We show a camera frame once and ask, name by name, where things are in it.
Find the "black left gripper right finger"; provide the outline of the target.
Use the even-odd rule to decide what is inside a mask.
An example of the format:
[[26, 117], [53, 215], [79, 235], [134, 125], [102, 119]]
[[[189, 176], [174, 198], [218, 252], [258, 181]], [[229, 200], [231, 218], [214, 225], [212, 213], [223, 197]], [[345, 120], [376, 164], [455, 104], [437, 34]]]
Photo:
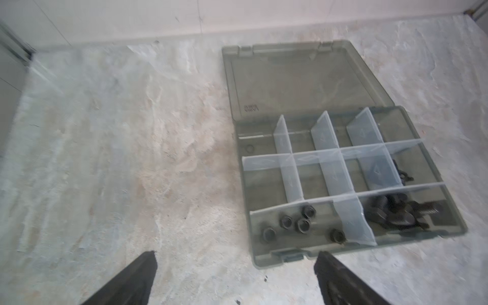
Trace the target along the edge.
[[314, 272], [324, 304], [390, 305], [330, 252], [319, 252]]

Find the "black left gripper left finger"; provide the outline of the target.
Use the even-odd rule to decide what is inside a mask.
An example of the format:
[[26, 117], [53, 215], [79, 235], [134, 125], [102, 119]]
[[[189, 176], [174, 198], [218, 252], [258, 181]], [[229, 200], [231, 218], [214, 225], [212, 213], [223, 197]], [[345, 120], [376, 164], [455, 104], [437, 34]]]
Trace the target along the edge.
[[83, 305], [148, 304], [157, 269], [155, 251], [143, 252]]

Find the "black wing nut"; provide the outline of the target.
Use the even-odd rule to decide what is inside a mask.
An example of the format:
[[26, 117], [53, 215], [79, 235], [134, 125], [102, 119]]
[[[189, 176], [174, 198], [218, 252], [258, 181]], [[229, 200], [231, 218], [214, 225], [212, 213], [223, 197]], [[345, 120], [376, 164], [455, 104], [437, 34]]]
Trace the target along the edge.
[[414, 178], [411, 177], [407, 172], [399, 169], [398, 163], [395, 160], [393, 160], [393, 164], [395, 166], [396, 171], [398, 172], [398, 175], [400, 177], [403, 186], [405, 186], [408, 182], [414, 181]]

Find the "black hex nut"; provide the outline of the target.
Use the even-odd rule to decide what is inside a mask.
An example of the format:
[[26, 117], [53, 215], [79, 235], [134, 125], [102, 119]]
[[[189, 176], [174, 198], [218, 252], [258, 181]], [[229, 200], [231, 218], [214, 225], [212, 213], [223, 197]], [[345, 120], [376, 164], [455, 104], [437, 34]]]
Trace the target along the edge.
[[312, 219], [316, 216], [316, 210], [312, 205], [306, 205], [301, 210], [303, 217]]
[[277, 232], [275, 229], [271, 226], [268, 226], [263, 229], [262, 231], [262, 239], [266, 243], [272, 243], [276, 240], [277, 238]]
[[280, 218], [280, 227], [289, 230], [292, 228], [294, 220], [291, 216], [284, 215]]
[[300, 218], [296, 221], [296, 231], [301, 234], [309, 234], [311, 231], [311, 221], [307, 218]]

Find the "translucent grey organizer box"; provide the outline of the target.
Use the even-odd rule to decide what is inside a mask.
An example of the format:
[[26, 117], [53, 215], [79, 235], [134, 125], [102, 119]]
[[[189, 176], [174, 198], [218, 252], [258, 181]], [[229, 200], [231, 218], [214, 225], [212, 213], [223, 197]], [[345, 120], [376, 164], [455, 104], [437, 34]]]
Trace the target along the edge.
[[[407, 111], [350, 41], [228, 46], [222, 58], [250, 238], [259, 269], [333, 254], [464, 235], [468, 228]], [[393, 160], [414, 181], [402, 185]], [[370, 222], [377, 196], [441, 202], [399, 230]], [[312, 205], [309, 234], [296, 231]], [[291, 229], [280, 218], [291, 216]], [[264, 228], [277, 232], [272, 243]]]

